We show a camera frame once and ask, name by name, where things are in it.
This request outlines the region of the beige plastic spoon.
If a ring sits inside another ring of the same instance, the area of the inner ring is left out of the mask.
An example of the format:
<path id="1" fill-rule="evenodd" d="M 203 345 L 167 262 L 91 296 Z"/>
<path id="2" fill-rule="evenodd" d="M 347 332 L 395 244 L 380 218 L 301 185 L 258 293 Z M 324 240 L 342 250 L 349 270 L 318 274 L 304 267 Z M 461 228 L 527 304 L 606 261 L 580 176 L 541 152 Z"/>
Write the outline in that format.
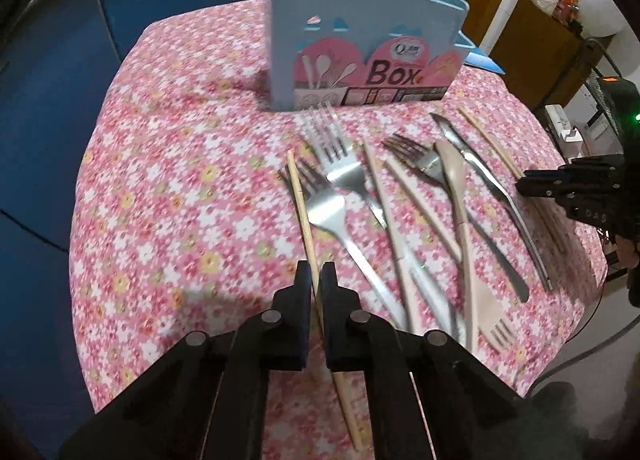
<path id="1" fill-rule="evenodd" d="M 435 149 L 442 161 L 446 182 L 450 191 L 452 206 L 454 207 L 454 224 L 458 243 L 461 249 L 461 263 L 465 287 L 464 320 L 466 324 L 466 349 L 475 354 L 478 345 L 478 309 L 476 304 L 477 278 L 473 263 L 473 247 L 469 232 L 468 214 L 464 205 L 465 170 L 463 158 L 456 148 L 445 139 L 435 142 Z"/>

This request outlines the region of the beige plastic fork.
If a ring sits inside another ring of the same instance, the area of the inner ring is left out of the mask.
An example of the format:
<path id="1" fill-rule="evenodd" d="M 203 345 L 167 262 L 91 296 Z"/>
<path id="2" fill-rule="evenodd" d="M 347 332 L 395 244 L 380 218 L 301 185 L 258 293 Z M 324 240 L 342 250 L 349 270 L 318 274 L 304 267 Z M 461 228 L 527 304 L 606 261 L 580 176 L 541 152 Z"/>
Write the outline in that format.
<path id="1" fill-rule="evenodd" d="M 400 186 L 405 189 L 409 198 L 416 205 L 423 217 L 432 225 L 435 232 L 445 243 L 452 257 L 458 262 L 462 271 L 461 249 L 458 238 L 445 227 L 435 211 L 428 205 L 423 194 L 417 186 L 410 182 L 407 172 L 395 157 L 388 157 L 385 161 L 386 168 L 398 180 Z M 476 275 L 476 304 L 478 309 L 478 328 L 484 334 L 486 341 L 500 353 L 507 352 L 516 343 L 516 337 L 510 320 L 506 318 L 501 304 L 492 294 L 491 290 Z"/>

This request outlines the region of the light blue utensil box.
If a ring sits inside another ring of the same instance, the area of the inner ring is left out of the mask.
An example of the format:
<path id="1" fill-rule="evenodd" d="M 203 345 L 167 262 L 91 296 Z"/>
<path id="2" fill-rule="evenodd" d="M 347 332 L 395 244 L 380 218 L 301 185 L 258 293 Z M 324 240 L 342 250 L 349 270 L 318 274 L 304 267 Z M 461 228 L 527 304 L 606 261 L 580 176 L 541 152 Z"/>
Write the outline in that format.
<path id="1" fill-rule="evenodd" d="M 269 0 L 270 106 L 442 99 L 473 42 L 465 0 Z"/>

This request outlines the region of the steel knife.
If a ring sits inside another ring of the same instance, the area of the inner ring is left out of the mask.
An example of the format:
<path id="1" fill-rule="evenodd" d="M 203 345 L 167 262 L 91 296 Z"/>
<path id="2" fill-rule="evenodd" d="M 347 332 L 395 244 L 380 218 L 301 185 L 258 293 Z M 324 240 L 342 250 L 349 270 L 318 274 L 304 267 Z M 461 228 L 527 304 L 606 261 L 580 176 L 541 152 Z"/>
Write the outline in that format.
<path id="1" fill-rule="evenodd" d="M 552 286 L 552 281 L 547 267 L 542 260 L 536 243 L 534 243 L 533 236 L 526 226 L 520 210 L 514 203 L 510 194 L 506 191 L 506 188 L 502 186 L 502 183 L 499 182 L 488 164 L 457 132 L 448 119 L 438 113 L 432 113 L 432 118 L 442 130 L 442 134 L 444 134 L 448 142 L 450 142 L 450 144 L 460 152 L 463 159 L 468 162 L 478 174 L 480 174 L 480 178 L 483 180 L 491 194 L 503 205 L 506 212 L 508 212 L 512 222 L 515 224 L 516 228 L 518 228 L 518 232 L 520 233 L 528 253 L 536 266 L 538 275 L 542 280 L 542 284 L 548 292 L 552 292 L 554 287 Z"/>

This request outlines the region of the steel fork near chopstick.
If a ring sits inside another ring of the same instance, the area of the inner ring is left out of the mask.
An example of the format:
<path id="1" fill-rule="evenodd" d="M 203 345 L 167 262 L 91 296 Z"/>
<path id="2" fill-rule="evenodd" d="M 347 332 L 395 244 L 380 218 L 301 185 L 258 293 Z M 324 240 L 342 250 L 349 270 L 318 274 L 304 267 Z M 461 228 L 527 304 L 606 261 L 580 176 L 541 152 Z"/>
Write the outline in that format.
<path id="1" fill-rule="evenodd" d="M 306 160 L 295 159 L 295 164 L 302 185 L 309 224 L 327 232 L 341 243 L 364 278 L 367 279 L 378 300 L 392 316 L 395 326 L 400 330 L 408 330 L 405 307 L 392 290 L 386 286 L 384 280 L 378 276 L 347 230 L 345 198 Z M 281 172 L 281 177 L 291 188 L 287 168 Z"/>

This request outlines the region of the steel fork middle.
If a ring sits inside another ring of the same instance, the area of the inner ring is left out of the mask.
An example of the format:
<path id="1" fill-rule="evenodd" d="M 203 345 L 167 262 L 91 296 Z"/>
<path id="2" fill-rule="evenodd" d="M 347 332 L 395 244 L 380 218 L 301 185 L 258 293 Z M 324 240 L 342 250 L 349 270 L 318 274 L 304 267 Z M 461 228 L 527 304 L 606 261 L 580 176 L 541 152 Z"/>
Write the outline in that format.
<path id="1" fill-rule="evenodd" d="M 366 172 L 356 155 L 354 144 L 343 132 L 341 123 L 328 102 L 308 109 L 305 134 L 328 181 L 337 188 L 358 194 L 367 203 L 375 219 L 386 230 L 380 200 L 376 194 L 370 193 Z M 421 264 L 410 250 L 404 237 L 400 235 L 400 238 L 416 290 L 422 294 L 424 301 L 432 310 L 439 327 L 452 336 L 460 338 L 462 327 L 458 312 L 450 304 L 445 292 L 439 287 L 426 266 Z"/>

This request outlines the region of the pink plastic chopstick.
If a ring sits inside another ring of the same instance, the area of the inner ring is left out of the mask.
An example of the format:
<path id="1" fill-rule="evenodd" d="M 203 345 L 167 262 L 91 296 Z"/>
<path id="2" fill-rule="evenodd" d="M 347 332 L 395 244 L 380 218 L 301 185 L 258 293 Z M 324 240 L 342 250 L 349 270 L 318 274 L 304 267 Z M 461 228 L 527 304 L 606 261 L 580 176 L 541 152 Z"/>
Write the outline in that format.
<path id="1" fill-rule="evenodd" d="M 414 284 L 409 272 L 406 254 L 402 247 L 400 233 L 398 232 L 395 224 L 392 209 L 390 208 L 390 202 L 388 202 L 386 189 L 382 181 L 382 175 L 375 153 L 366 140 L 363 141 L 362 146 L 367 158 L 376 195 L 378 196 L 378 200 L 380 200 L 386 221 L 386 232 L 390 239 L 390 247 L 392 248 L 395 261 L 396 276 L 402 296 L 402 304 L 404 304 L 408 318 L 408 331 L 413 334 L 419 334 L 422 330 L 422 319 L 419 312 L 418 298 L 416 297 L 418 295 L 418 290 L 416 290 L 416 285 Z"/>

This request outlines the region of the steel fork right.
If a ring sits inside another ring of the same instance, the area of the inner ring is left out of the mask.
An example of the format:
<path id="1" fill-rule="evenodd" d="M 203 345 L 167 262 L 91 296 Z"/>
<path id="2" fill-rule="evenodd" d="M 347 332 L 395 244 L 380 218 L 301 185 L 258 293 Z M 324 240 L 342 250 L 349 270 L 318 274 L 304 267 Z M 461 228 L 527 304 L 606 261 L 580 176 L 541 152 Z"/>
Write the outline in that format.
<path id="1" fill-rule="evenodd" d="M 442 187 L 447 194 L 450 194 L 444 169 L 442 168 L 442 161 L 433 147 L 421 145 L 420 142 L 415 142 L 399 133 L 387 137 L 383 145 L 389 149 L 400 162 L 418 174 L 422 180 L 437 184 L 439 187 Z M 473 217 L 471 211 L 466 210 L 466 212 L 468 213 L 472 226 L 484 239 L 488 248 L 492 254 L 495 255 L 498 263 L 509 278 L 518 299 L 522 303 L 526 303 L 529 300 L 529 287 L 526 281 L 494 243 L 494 240 L 486 234 L 482 226 L 480 226 L 480 223 Z"/>

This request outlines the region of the wooden chopstick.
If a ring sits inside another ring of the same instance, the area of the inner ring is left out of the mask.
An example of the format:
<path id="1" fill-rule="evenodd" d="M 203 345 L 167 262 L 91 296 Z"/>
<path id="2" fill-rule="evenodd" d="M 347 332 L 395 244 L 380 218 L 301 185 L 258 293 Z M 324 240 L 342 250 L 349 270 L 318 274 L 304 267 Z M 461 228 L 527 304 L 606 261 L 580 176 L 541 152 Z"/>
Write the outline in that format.
<path id="1" fill-rule="evenodd" d="M 286 168 L 288 169 L 288 177 L 291 181 L 291 188 L 293 191 L 294 202 L 296 212 L 299 221 L 300 231 L 302 232 L 303 244 L 305 248 L 307 262 L 310 266 L 311 281 L 312 281 L 312 293 L 314 294 L 314 307 L 316 308 L 318 324 L 320 326 L 321 335 L 324 336 L 324 320 L 323 310 L 321 303 L 321 296 L 319 292 L 319 265 L 314 250 L 314 239 L 312 238 L 312 232 L 308 220 L 307 210 L 305 206 L 305 200 L 302 191 L 302 185 L 300 184 L 298 172 L 295 164 L 294 154 L 292 150 L 286 152 Z M 363 440 L 358 428 L 357 419 L 355 417 L 354 410 L 352 409 L 352 395 L 349 391 L 349 386 L 345 381 L 344 376 L 340 372 L 332 373 L 333 384 L 338 401 L 340 402 L 343 418 L 346 424 L 346 428 L 349 432 L 352 446 L 356 451 L 363 451 Z"/>
<path id="2" fill-rule="evenodd" d="M 498 140 L 495 139 L 494 136 L 488 133 L 488 131 L 483 128 L 483 125 L 480 124 L 480 122 L 478 122 L 474 118 L 474 116 L 469 113 L 468 110 L 466 110 L 464 107 L 458 107 L 457 110 L 462 114 L 462 116 L 465 117 L 465 120 L 467 120 L 469 124 L 471 124 L 472 127 L 475 128 L 484 137 L 489 146 L 491 146 L 492 150 L 494 150 L 495 153 L 498 154 L 498 157 L 500 158 L 502 163 L 509 169 L 513 177 L 516 180 L 523 178 L 524 172 L 513 160 L 510 152 L 506 150 L 506 148 L 503 148 L 500 142 L 498 142 Z M 527 202 L 537 211 L 542 224 L 544 224 L 544 227 L 547 228 L 552 240 L 558 247 L 559 251 L 563 254 L 567 254 L 568 246 L 565 242 L 565 237 L 562 232 L 560 232 L 559 226 L 555 223 L 554 220 L 552 220 L 552 213 L 549 211 L 549 209 L 538 198 L 529 198 Z"/>

